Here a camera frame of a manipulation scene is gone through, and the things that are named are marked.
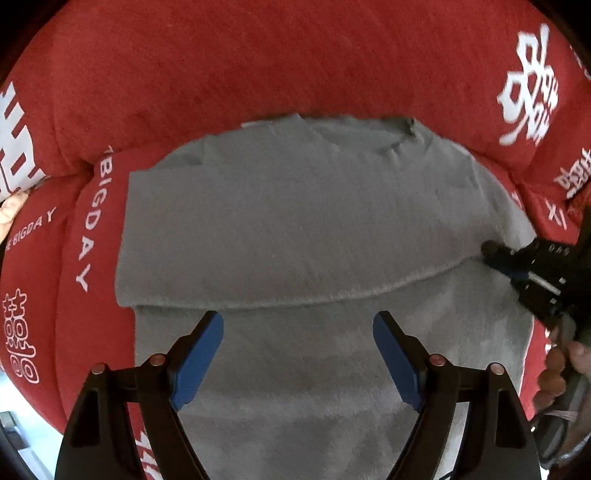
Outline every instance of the screw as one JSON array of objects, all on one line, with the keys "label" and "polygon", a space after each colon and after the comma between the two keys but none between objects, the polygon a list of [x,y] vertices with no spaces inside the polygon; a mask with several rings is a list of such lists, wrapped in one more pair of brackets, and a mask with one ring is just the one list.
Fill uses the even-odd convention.
[{"label": "screw", "polygon": [[160,367],[161,365],[164,365],[166,361],[166,355],[163,355],[161,353],[157,353],[156,355],[152,355],[150,357],[150,365],[152,365],[153,367]]},{"label": "screw", "polygon": [[95,375],[100,375],[105,371],[106,365],[105,364],[96,364],[92,367],[91,371]]},{"label": "screw", "polygon": [[432,356],[430,356],[429,361],[435,367],[442,367],[447,362],[443,355],[438,355],[437,353],[434,353]]},{"label": "screw", "polygon": [[491,372],[493,372],[495,375],[502,375],[505,373],[505,367],[503,367],[501,364],[491,364]]}]

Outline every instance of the gray fabric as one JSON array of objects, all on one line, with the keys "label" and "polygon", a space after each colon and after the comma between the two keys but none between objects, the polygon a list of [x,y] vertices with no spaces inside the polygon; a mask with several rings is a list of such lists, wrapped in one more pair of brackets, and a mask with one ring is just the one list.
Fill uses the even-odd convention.
[{"label": "gray fabric", "polygon": [[532,318],[479,247],[533,236],[492,175],[421,124],[294,116],[132,174],[116,293],[136,312],[138,362],[206,309],[224,315],[180,413],[212,478],[383,479],[416,415],[373,343],[373,315],[388,309],[458,364],[500,361],[519,386]]}]

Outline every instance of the finger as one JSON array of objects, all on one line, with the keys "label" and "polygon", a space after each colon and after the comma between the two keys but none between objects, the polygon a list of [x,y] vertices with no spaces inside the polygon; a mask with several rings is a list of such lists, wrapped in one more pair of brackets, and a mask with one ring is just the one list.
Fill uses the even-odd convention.
[{"label": "finger", "polygon": [[554,403],[555,399],[556,399],[555,396],[549,394],[548,392],[540,390],[534,396],[534,402],[533,402],[534,408],[536,411],[540,411],[545,408],[548,408],[549,406],[552,405],[552,403]]},{"label": "finger", "polygon": [[558,341],[558,336],[560,335],[560,328],[559,327],[554,327],[554,330],[552,330],[550,332],[550,335],[548,336],[550,342],[552,342],[552,344],[556,343]]},{"label": "finger", "polygon": [[567,348],[574,369],[583,375],[591,377],[591,348],[585,347],[578,342],[570,342]]},{"label": "finger", "polygon": [[544,370],[538,377],[538,385],[540,390],[555,397],[562,395],[566,390],[566,382],[560,376],[560,373],[548,369]]},{"label": "finger", "polygon": [[560,373],[564,370],[566,364],[566,358],[564,353],[558,347],[554,347],[546,356],[546,368],[556,373]]}]

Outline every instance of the red fabric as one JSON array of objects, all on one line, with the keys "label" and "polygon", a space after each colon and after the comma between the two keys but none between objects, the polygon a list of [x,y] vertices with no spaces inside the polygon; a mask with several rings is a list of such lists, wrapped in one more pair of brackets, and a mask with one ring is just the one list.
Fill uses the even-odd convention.
[{"label": "red fabric", "polygon": [[[551,137],[550,128],[539,143],[544,153],[531,168],[542,131],[528,132],[525,125],[514,144],[499,143],[524,119],[523,111],[509,119],[498,100],[510,72],[524,68],[519,36],[531,34],[539,57],[544,25],[544,64],[558,80],[550,113],[555,123],[569,117],[562,110],[575,103],[585,78],[568,42],[525,0],[70,0],[34,39],[3,89],[15,89],[25,112],[20,125],[30,132],[34,162],[43,172],[79,171],[81,159],[96,164],[95,178],[76,205],[60,277],[56,371],[65,412],[92,364],[122,368],[134,361],[133,314],[116,305],[113,288],[127,174],[206,133],[292,112],[414,116],[476,152],[541,234],[576,240],[576,226],[558,195],[563,192],[551,177],[560,171],[560,162],[552,163],[560,134]],[[531,59],[532,49],[525,49],[524,61]],[[529,76],[530,89],[535,78]],[[517,93],[513,88],[513,101]],[[540,115],[549,113],[551,101],[542,91],[533,102],[540,102]],[[567,122],[557,130],[572,134]],[[154,141],[159,145],[145,147]],[[120,153],[103,178],[100,162],[108,147]],[[6,161],[0,159],[3,170]],[[98,193],[102,188],[106,196]],[[97,210],[89,229],[88,215]],[[88,265],[86,292],[76,277]],[[522,398],[531,398],[530,372],[543,364],[538,337]]]},{"label": "red fabric", "polygon": [[523,200],[521,199],[521,195],[517,189],[517,186],[515,186],[515,183],[511,179],[511,175],[509,175],[509,171],[485,155],[476,152],[472,152],[472,155],[478,160],[478,163],[480,163],[483,167],[486,167],[486,169],[496,177],[500,184],[503,185],[507,193],[511,196],[515,204],[520,209],[524,210]]},{"label": "red fabric", "polygon": [[115,298],[128,177],[132,170],[154,166],[167,153],[152,145],[107,154],[76,203],[64,246],[55,324],[57,382],[66,415],[92,365],[134,366],[134,314],[119,307]]},{"label": "red fabric", "polygon": [[579,228],[568,215],[568,205],[552,197],[552,186],[518,185],[525,211],[538,235],[557,242],[575,244]]},{"label": "red fabric", "polygon": [[66,161],[56,138],[52,74],[56,65],[51,53],[55,25],[50,22],[41,29],[0,87],[0,200],[18,189],[29,189],[44,175],[89,170],[78,158]]},{"label": "red fabric", "polygon": [[591,183],[569,203],[569,216],[577,225],[583,223],[583,215],[586,207],[591,207]]},{"label": "red fabric", "polygon": [[591,177],[591,84],[584,82],[554,117],[533,162],[523,173],[527,183],[548,186],[562,201],[581,191]]},{"label": "red fabric", "polygon": [[525,167],[535,142],[524,129],[514,145],[499,145],[519,121],[505,122],[497,97],[508,72],[523,70],[518,34],[541,49],[541,24],[559,84],[552,118],[581,72],[568,42],[525,0],[70,0],[51,53],[60,148],[68,162],[95,162],[108,145],[176,146],[292,112],[406,115]]},{"label": "red fabric", "polygon": [[60,431],[66,416],[54,356],[61,251],[74,203],[88,179],[84,174],[50,179],[31,194],[13,224],[0,277],[2,364],[27,401]]},{"label": "red fabric", "polygon": [[538,377],[545,370],[545,347],[548,344],[545,332],[546,328],[544,325],[536,320],[534,331],[531,335],[530,347],[525,357],[524,377],[521,384],[521,392],[519,393],[519,399],[528,419],[534,417],[534,396],[540,389],[538,386]]}]

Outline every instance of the blue gripper pad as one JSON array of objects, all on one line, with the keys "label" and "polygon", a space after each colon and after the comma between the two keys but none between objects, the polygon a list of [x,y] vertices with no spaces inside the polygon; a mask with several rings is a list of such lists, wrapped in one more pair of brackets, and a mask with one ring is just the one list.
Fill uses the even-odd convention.
[{"label": "blue gripper pad", "polygon": [[419,352],[408,352],[411,357],[407,356],[405,350],[411,348],[407,339],[408,337],[388,312],[380,312],[374,317],[375,344],[390,371],[402,401],[418,412],[424,400],[423,377],[426,377],[426,367]]},{"label": "blue gripper pad", "polygon": [[176,411],[179,411],[187,403],[191,403],[201,386],[205,373],[212,363],[217,349],[223,338],[223,318],[217,312],[207,312],[194,332],[179,339],[192,343],[186,345],[183,354],[184,361],[176,366],[176,378],[173,385],[173,393],[170,403]]}]

